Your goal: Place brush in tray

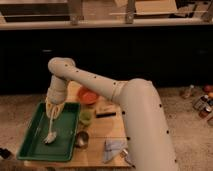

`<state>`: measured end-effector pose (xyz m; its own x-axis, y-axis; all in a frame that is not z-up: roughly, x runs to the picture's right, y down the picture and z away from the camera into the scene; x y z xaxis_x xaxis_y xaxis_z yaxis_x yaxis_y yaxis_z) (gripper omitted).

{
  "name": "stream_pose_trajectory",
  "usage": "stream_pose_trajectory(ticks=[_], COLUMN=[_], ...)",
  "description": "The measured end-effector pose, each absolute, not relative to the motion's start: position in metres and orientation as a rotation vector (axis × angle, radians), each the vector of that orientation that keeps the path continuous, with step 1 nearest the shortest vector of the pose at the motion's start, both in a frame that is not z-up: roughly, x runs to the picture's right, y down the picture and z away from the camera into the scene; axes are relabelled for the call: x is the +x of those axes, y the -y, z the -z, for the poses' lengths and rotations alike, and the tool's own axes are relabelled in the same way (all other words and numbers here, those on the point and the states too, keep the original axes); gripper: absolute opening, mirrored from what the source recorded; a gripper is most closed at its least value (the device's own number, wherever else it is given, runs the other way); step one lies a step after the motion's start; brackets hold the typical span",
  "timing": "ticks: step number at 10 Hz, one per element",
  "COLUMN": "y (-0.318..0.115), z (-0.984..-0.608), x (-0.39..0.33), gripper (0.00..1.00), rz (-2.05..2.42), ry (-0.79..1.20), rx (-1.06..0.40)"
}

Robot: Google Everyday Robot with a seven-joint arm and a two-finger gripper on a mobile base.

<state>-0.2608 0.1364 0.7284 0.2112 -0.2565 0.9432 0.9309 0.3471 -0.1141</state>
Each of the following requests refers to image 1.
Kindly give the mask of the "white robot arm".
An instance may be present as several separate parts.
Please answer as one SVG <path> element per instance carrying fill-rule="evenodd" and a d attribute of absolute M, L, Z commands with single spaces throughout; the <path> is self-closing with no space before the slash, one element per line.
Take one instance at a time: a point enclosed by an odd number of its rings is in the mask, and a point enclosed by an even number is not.
<path fill-rule="evenodd" d="M 120 106 L 132 171 L 180 171 L 163 105 L 152 82 L 114 80 L 77 68 L 71 58 L 54 57 L 48 69 L 52 73 L 46 96 L 49 116 L 60 115 L 68 84 L 76 81 Z"/>

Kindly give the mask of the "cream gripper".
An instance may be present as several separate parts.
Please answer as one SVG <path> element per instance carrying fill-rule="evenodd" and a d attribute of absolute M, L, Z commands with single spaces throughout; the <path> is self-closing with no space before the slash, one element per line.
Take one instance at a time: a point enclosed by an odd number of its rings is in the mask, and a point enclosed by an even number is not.
<path fill-rule="evenodd" d="M 53 104 L 56 105 L 56 117 L 58 117 L 61 112 L 63 111 L 63 108 L 65 106 L 65 100 L 67 98 L 67 92 L 66 91 L 60 91 L 57 89 L 49 88 L 47 91 L 47 97 L 46 97 L 46 115 L 48 118 L 50 118 Z"/>

